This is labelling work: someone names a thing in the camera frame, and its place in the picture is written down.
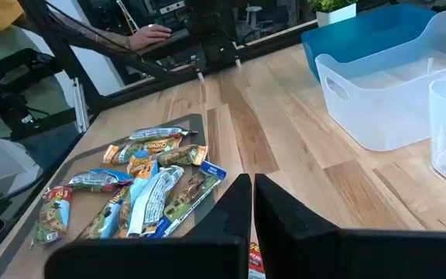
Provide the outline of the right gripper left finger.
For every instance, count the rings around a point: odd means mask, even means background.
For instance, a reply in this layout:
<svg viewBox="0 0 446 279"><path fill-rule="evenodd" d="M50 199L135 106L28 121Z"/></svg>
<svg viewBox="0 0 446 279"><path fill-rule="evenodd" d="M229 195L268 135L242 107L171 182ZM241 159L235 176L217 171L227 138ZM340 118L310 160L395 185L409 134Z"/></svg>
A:
<svg viewBox="0 0 446 279"><path fill-rule="evenodd" d="M185 236L69 243L48 258L45 279L248 279L252 182L240 174Z"/></svg>

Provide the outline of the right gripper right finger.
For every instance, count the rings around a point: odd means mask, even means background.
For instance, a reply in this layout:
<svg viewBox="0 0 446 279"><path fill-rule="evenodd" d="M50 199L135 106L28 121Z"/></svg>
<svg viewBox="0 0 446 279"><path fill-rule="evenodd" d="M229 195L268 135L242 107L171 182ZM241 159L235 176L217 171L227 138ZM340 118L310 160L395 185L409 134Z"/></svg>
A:
<svg viewBox="0 0 446 279"><path fill-rule="evenodd" d="M446 279L446 232L343 229L264 174L254 219L266 279Z"/></svg>

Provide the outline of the blue white granola bar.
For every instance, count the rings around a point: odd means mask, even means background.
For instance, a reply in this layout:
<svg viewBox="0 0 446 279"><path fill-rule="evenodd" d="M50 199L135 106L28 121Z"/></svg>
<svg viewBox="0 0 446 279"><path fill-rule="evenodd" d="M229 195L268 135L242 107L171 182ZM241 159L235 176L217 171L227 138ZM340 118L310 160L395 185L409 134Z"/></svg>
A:
<svg viewBox="0 0 446 279"><path fill-rule="evenodd" d="M156 231L170 190L183 175L184 169L176 165L160 168L136 199L127 238L148 236Z"/></svg>

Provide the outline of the green granola bar blue end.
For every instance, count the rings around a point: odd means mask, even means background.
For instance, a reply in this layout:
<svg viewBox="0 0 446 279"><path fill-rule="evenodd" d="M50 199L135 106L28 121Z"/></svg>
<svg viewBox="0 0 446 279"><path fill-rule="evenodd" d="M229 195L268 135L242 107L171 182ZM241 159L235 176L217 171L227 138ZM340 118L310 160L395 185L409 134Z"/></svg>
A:
<svg viewBox="0 0 446 279"><path fill-rule="evenodd" d="M226 178L226 170L204 161L198 171L183 186L163 210L163 215L154 234L149 238L168 237L193 210Z"/></svg>

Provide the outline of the blue Chewy granola bar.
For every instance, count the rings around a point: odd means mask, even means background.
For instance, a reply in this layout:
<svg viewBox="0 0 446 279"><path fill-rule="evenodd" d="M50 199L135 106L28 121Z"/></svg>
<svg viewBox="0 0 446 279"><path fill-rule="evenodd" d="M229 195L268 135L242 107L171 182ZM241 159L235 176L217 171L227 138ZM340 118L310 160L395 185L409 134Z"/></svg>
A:
<svg viewBox="0 0 446 279"><path fill-rule="evenodd" d="M122 203L129 193L129 186L119 188L108 200L103 209L89 222L77 237L78 239L107 239L118 228Z"/></svg>

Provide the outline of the red green granola bar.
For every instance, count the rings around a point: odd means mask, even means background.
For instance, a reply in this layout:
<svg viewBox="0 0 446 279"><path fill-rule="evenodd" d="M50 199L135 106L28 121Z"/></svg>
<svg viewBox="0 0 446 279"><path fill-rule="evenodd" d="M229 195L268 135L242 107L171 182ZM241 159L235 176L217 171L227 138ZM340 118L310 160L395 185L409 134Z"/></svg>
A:
<svg viewBox="0 0 446 279"><path fill-rule="evenodd" d="M249 279L266 279L259 244L251 242L249 246Z"/></svg>
<svg viewBox="0 0 446 279"><path fill-rule="evenodd" d="M33 245L52 243L67 234L73 188L69 184L48 188L39 211Z"/></svg>

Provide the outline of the orange blue granola bar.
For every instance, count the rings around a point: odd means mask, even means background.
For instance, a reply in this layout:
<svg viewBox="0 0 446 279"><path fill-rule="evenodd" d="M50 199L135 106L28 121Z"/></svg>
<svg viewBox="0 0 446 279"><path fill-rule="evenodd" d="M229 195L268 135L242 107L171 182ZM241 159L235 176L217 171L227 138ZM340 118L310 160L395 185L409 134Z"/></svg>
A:
<svg viewBox="0 0 446 279"><path fill-rule="evenodd" d="M155 155L148 155L143 151L136 152L127 166L129 174L134 176L132 184L124 197L118 221L118 238L127 237L127 232L132 219L133 208L136 199L158 172L158 163Z"/></svg>

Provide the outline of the green orange granola bar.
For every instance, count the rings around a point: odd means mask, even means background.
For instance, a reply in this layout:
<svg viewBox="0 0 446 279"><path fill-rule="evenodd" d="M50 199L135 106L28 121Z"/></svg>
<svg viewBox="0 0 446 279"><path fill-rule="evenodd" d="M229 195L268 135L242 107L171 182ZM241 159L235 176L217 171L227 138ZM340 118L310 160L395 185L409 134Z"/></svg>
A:
<svg viewBox="0 0 446 279"><path fill-rule="evenodd" d="M205 160L208 152L208 146L199 146L197 144L190 144L169 151L159 153L156 160L159 165L195 165L200 166Z"/></svg>
<svg viewBox="0 0 446 279"><path fill-rule="evenodd" d="M177 148L182 139L182 136L175 136L148 142L127 141L119 146L110 145L105 151L102 161L105 164L126 164L137 152L145 157L170 151Z"/></svg>

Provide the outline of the blue silver granola bar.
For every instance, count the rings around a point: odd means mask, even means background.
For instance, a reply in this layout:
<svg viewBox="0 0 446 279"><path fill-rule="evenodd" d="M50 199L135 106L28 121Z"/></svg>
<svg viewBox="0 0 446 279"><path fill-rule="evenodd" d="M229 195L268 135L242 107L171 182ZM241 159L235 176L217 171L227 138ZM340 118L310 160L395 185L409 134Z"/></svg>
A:
<svg viewBox="0 0 446 279"><path fill-rule="evenodd" d="M129 139L138 142L163 140L170 137L189 136L197 134L197 130L186 129L180 126L152 127L134 131Z"/></svg>
<svg viewBox="0 0 446 279"><path fill-rule="evenodd" d="M129 185L134 177L118 170L92 169L74 175L68 185L75 191L112 192L117 188Z"/></svg>

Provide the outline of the grey-bordered silicone baking mat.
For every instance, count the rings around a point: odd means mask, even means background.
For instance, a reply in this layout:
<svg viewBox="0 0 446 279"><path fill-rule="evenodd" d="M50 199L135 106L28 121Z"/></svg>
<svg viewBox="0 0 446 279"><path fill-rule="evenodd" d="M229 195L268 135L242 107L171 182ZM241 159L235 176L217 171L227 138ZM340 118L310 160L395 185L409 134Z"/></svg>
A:
<svg viewBox="0 0 446 279"><path fill-rule="evenodd" d="M173 119L169 122L160 124L160 126L182 126L197 130L197 135L185 137L181 145L206 143L205 139L205 123L204 117L199 113L192 113ZM126 166L111 166L102 164L102 155L110 144L122 144L127 139L130 132L120 133L119 136L114 137L102 146L95 147L67 160L62 167L54 175L50 186L57 184L64 184L68 182L74 174L88 169L95 168L111 168L116 170L125 170ZM196 171L196 167L185 167L185 175L181 181L177 183L175 188L170 193L170 198L174 197L186 181L190 178L192 173ZM72 201L70 203L70 218L68 223L67 235L56 242L46 245L35 245L31 247L33 234L36 230L36 222L40 208L43 203L43 191L38 195L38 198L28 207L28 210L23 213L16 225L9 231L9 236L2 241L0 245L0 278L9 279L43 279L43 268L47 258L52 252L60 248L66 243L76 239L79 233L92 221L100 209L104 207L108 199L112 196L111 193L90 193L86 191L77 191L73 193ZM170 234L173 236L183 236L188 233L199 221L209 213L214 206L214 192L209 192L207 198L190 213L181 224Z"/></svg>

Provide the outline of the blue plastic storage bin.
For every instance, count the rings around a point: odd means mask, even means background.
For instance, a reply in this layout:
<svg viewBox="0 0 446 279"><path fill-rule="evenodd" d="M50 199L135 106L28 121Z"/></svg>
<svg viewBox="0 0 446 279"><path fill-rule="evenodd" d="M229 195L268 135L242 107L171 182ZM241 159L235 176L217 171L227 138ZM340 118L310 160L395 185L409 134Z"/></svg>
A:
<svg viewBox="0 0 446 279"><path fill-rule="evenodd" d="M315 58L328 54L347 63L417 38L435 11L414 5L391 5L301 34L309 68L318 78Z"/></svg>

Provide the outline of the person's hand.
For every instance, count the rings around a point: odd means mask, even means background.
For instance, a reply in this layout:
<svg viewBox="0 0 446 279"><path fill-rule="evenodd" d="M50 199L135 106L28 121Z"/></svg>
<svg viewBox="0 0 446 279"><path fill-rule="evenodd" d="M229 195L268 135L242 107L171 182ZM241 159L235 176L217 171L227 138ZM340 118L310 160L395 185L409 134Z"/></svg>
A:
<svg viewBox="0 0 446 279"><path fill-rule="evenodd" d="M172 30L161 25L143 26L128 38L128 47L132 51L143 50L153 44L161 43L171 37Z"/></svg>

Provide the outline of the leafy plant in white pot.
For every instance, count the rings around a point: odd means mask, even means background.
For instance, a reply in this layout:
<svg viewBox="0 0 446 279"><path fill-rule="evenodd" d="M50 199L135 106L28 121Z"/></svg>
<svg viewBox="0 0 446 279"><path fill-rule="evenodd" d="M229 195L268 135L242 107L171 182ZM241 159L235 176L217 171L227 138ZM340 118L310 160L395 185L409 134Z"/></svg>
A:
<svg viewBox="0 0 446 279"><path fill-rule="evenodd" d="M358 0L307 0L319 27L356 17Z"/></svg>

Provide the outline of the white stool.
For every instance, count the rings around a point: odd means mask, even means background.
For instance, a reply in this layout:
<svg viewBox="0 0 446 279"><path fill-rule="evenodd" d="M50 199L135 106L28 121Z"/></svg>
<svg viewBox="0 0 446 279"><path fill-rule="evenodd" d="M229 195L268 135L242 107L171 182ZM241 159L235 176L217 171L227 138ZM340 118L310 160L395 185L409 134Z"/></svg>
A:
<svg viewBox="0 0 446 279"><path fill-rule="evenodd" d="M246 22L249 25L250 29L253 31L260 31L261 28L257 23L257 13L262 11L261 6L251 6L248 5L246 8Z"/></svg>

